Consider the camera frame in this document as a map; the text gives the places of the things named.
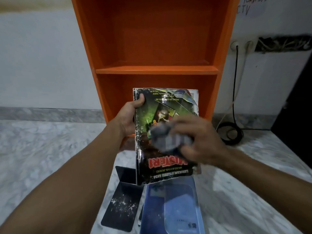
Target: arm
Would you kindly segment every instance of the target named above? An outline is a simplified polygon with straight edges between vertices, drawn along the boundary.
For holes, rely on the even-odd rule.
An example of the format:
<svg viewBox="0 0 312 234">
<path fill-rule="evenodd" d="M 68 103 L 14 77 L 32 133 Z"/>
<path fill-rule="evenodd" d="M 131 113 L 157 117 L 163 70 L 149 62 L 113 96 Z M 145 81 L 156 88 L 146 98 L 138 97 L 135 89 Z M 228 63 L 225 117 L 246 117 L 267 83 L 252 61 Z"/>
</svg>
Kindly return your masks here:
<svg viewBox="0 0 312 234">
<path fill-rule="evenodd" d="M 312 184 L 273 169 L 240 150 L 227 149 L 209 121 L 196 116 L 173 119 L 171 133 L 194 137 L 192 146 L 181 147 L 191 161 L 216 166 L 257 193 L 303 233 L 312 233 Z"/>
<path fill-rule="evenodd" d="M 38 185 L 0 227 L 0 233 L 89 233 L 103 202 L 122 139 L 135 132 L 128 102 L 87 147 Z"/>
</svg>

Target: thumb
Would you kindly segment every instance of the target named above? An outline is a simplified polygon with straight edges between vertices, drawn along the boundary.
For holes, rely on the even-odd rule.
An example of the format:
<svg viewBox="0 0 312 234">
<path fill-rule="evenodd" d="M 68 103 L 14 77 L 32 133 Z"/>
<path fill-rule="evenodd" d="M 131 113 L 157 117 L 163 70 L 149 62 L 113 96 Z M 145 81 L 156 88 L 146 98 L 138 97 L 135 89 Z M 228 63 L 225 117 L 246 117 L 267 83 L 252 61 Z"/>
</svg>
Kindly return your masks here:
<svg viewBox="0 0 312 234">
<path fill-rule="evenodd" d="M 188 146 L 188 145 L 183 145 L 181 148 L 180 148 L 180 152 L 181 154 L 186 157 L 188 160 L 190 161 L 194 161 L 195 159 L 195 150 Z"/>
<path fill-rule="evenodd" d="M 139 99 L 132 102 L 132 106 L 134 108 L 138 108 L 143 105 L 144 101 L 145 101 L 144 94 L 140 94 Z"/>
</svg>

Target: shelf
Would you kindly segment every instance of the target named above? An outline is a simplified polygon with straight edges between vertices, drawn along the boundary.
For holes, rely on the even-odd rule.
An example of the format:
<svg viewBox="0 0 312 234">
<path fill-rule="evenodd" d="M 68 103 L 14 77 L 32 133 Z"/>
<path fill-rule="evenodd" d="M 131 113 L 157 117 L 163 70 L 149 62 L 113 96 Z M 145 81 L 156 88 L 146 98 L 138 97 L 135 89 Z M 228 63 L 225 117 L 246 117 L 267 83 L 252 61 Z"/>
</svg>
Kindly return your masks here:
<svg viewBox="0 0 312 234">
<path fill-rule="evenodd" d="M 204 74 L 215 75 L 219 70 L 210 65 L 199 66 L 113 66 L 96 70 L 97 74 Z"/>
</svg>

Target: plug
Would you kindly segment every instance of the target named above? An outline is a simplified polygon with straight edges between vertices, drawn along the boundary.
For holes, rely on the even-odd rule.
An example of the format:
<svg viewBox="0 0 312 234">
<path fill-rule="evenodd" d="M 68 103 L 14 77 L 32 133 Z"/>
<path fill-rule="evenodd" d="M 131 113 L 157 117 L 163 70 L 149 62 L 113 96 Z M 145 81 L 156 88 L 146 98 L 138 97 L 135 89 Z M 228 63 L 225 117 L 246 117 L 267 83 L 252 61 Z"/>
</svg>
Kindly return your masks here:
<svg viewBox="0 0 312 234">
<path fill-rule="evenodd" d="M 231 43 L 231 50 L 232 50 L 233 52 L 236 52 L 236 46 L 237 46 L 237 47 L 239 46 L 239 44 L 238 44 L 237 41 L 234 41 L 234 42 Z"/>
</svg>

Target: orange bookshelf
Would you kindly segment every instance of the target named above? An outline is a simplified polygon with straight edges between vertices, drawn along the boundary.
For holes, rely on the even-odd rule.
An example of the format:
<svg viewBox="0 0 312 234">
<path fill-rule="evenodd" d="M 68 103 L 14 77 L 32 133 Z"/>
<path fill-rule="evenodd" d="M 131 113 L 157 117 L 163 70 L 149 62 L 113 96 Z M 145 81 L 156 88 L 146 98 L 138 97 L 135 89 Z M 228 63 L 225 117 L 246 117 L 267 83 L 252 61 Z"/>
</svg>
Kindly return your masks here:
<svg viewBox="0 0 312 234">
<path fill-rule="evenodd" d="M 212 118 L 239 0 L 72 0 L 107 122 L 132 88 L 199 90 Z"/>
</svg>

